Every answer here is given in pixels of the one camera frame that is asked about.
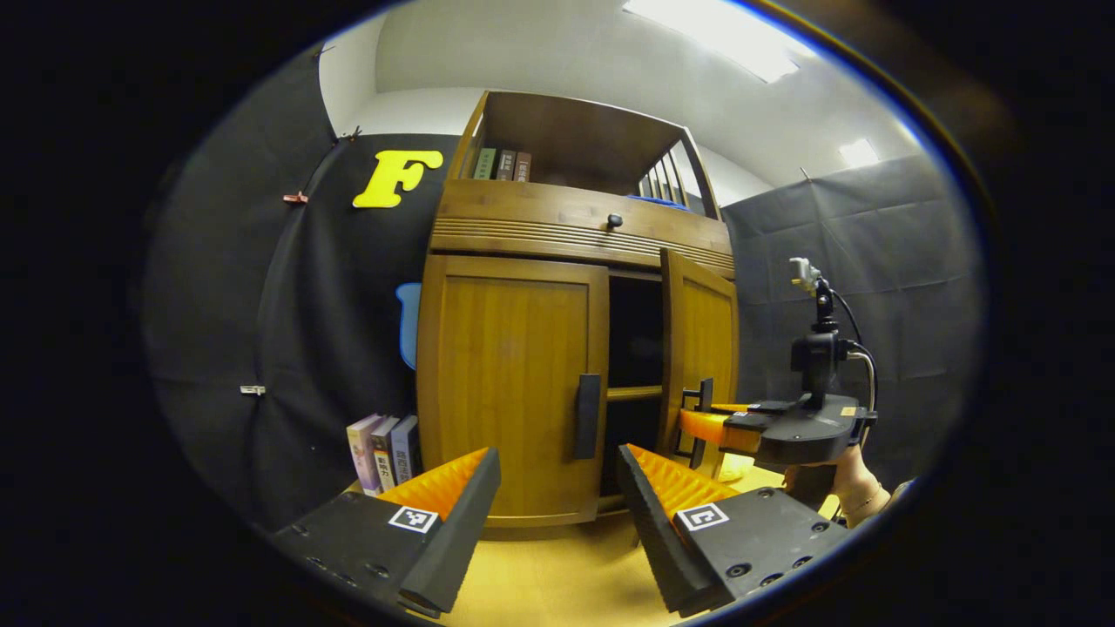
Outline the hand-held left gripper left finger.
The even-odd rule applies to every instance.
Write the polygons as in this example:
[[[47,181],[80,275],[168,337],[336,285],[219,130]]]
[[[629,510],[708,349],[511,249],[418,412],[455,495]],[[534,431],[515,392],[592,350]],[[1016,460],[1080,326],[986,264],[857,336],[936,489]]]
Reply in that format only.
[[[378,610],[450,612],[501,485],[478,448],[382,495],[343,492],[272,536],[287,558]]]

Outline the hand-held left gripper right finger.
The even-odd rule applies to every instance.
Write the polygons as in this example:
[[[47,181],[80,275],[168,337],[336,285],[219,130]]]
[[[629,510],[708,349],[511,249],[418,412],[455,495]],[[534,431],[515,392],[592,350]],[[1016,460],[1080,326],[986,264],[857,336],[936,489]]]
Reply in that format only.
[[[780,488],[726,488],[640,446],[617,480],[666,610],[689,618],[757,602],[846,543],[851,531]]]

